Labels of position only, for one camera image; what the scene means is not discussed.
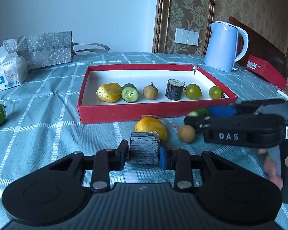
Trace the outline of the green cherry tomato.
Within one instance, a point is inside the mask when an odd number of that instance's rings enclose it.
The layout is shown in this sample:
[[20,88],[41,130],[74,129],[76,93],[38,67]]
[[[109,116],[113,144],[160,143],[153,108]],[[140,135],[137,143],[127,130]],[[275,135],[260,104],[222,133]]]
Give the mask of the green cherry tomato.
[[209,90],[209,95],[211,99],[222,99],[225,97],[223,89],[219,86],[213,86]]
[[185,88],[185,95],[190,100],[197,100],[202,97],[202,91],[200,87],[196,84],[189,84]]

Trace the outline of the yellow pepper half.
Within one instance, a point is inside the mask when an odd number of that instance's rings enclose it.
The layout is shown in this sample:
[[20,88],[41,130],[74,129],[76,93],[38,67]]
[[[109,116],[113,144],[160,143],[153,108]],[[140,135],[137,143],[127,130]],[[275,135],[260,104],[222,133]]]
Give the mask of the yellow pepper half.
[[121,98],[122,87],[118,83],[100,85],[96,96],[100,101],[114,103]]

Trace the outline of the small brown longan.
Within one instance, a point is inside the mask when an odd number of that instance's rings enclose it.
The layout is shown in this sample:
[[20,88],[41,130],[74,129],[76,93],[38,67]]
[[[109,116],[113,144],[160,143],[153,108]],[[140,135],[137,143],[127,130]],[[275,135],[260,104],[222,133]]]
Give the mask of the small brown longan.
[[194,142],[196,138],[196,131],[190,125],[183,125],[178,128],[178,138],[184,143]]

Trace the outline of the red box lid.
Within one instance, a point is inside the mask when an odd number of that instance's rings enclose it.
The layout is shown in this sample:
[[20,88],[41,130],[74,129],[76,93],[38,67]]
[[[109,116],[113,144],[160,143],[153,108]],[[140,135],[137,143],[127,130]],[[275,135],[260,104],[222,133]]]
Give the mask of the red box lid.
[[288,95],[287,80],[268,61],[250,55],[246,69],[254,72]]

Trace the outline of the green cucumber chunk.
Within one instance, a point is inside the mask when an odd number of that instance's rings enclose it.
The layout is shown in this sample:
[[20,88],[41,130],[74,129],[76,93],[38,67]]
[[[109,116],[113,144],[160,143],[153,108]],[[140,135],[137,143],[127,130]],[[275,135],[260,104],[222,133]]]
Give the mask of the green cucumber chunk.
[[187,114],[189,117],[210,116],[210,111],[207,108],[198,108]]

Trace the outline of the yellow pepper piece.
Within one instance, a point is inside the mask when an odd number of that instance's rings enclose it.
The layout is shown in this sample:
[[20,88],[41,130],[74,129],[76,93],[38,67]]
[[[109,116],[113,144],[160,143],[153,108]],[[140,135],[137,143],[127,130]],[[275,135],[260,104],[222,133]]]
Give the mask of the yellow pepper piece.
[[144,117],[135,125],[135,132],[157,132],[159,138],[167,140],[167,129],[161,121],[153,117]]

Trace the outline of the dark wooden headboard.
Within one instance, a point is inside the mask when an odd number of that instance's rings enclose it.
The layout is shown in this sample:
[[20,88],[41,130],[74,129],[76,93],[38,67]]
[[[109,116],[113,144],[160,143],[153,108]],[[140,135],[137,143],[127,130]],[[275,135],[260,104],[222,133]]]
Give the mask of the dark wooden headboard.
[[246,54],[237,64],[245,67],[250,55],[268,61],[283,77],[286,76],[286,57],[276,46],[266,38],[244,25],[234,17],[229,17],[229,22],[244,29],[249,38],[249,46]]

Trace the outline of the red shallow cardboard tray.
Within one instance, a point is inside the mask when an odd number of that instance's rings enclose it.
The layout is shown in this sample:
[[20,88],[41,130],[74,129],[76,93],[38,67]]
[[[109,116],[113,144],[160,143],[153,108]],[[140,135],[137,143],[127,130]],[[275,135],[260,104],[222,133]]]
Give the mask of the red shallow cardboard tray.
[[230,105],[237,96],[199,66],[115,64],[87,67],[77,109],[82,124],[184,116]]

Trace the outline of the light blue electric kettle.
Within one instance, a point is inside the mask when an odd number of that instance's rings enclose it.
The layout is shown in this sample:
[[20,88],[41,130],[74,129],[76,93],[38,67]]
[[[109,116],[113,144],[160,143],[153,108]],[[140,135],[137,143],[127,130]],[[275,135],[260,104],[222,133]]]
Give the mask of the light blue electric kettle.
[[243,58],[249,46],[247,32],[223,21],[210,23],[211,36],[206,49],[204,64],[223,72],[231,72]]

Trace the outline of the teal checked tablecloth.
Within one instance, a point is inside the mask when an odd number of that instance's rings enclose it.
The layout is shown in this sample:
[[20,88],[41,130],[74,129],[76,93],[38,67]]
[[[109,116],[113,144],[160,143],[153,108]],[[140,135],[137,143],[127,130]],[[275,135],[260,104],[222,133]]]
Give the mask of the teal checked tablecloth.
[[[183,54],[117,52],[75,56],[72,63],[29,71],[25,82],[0,92],[0,104],[6,107],[7,120],[0,127],[0,229],[9,219],[3,209],[3,190],[21,178],[74,151],[94,155],[105,148],[116,148],[122,139],[129,140],[136,122],[82,125],[77,101],[88,66],[119,63],[168,63],[201,65],[202,69],[230,88],[238,103],[244,100],[284,98],[277,88],[236,65],[231,73],[219,72],[203,65],[203,57]],[[198,135],[192,144],[177,137],[183,117],[166,119],[168,146],[187,149],[199,155],[210,150],[252,172],[267,177],[264,155],[256,149],[205,143]],[[126,165],[122,172],[110,173],[116,182],[174,182],[174,172],[156,166]]]

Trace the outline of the cucumber slice piece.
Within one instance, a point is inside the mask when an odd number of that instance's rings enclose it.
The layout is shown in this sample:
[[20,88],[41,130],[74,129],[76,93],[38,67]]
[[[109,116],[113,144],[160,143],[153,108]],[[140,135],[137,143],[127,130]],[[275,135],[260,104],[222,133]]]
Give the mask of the cucumber slice piece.
[[139,92],[133,84],[125,84],[122,87],[121,98],[128,103],[134,103],[139,98]]

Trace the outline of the brown longan fruit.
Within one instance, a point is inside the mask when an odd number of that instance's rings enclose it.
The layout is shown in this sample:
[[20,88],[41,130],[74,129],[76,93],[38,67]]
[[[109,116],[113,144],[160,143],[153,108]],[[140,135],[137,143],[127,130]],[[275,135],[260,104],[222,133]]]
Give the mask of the brown longan fruit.
[[148,100],[155,100],[158,96],[158,89],[151,83],[143,89],[143,96]]

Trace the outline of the grey patterned paper bag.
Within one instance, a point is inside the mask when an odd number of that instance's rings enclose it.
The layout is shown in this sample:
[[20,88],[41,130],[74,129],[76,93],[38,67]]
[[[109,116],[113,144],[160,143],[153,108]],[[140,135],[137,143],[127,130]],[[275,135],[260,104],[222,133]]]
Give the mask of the grey patterned paper bag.
[[22,35],[5,39],[9,53],[24,57],[29,70],[70,63],[74,56],[108,53],[110,47],[99,43],[74,43],[71,31]]

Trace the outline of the tissue pack with cat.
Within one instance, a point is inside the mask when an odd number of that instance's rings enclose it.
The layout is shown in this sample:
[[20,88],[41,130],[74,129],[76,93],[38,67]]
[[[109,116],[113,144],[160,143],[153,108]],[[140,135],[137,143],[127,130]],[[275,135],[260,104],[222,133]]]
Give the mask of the tissue pack with cat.
[[27,63],[23,56],[8,53],[0,47],[0,91],[21,85],[28,76]]

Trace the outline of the white wall switch panel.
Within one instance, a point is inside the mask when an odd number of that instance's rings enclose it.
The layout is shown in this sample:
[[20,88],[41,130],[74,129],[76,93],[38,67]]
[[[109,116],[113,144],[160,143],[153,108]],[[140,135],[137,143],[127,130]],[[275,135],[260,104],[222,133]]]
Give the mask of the white wall switch panel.
[[191,46],[199,45],[199,33],[185,29],[176,28],[174,42]]

